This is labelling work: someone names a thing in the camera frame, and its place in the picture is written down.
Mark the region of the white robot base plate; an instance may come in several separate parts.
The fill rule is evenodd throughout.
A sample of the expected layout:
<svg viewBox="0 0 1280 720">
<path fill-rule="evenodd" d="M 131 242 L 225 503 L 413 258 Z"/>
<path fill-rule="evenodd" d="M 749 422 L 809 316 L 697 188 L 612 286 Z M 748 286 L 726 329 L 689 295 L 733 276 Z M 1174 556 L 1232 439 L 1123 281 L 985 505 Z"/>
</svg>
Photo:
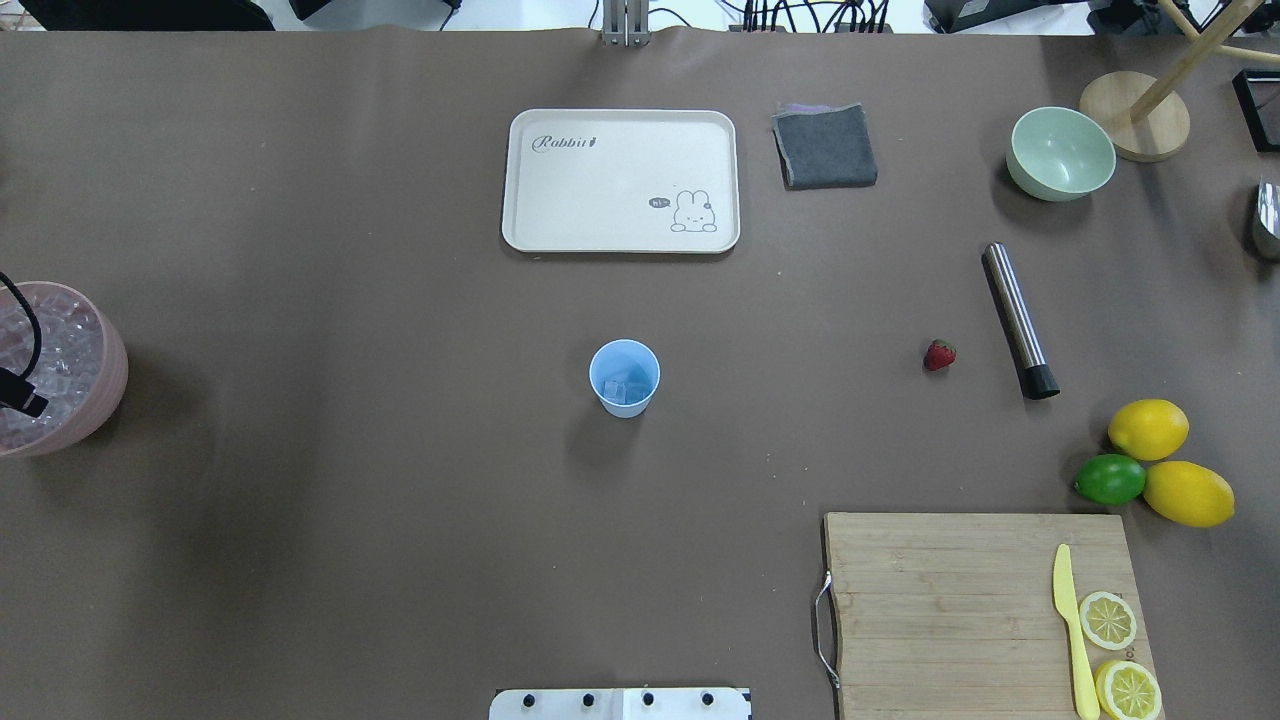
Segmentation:
<svg viewBox="0 0 1280 720">
<path fill-rule="evenodd" d="M 750 692 L 733 687 L 507 689 L 489 719 L 753 719 Z"/>
</svg>

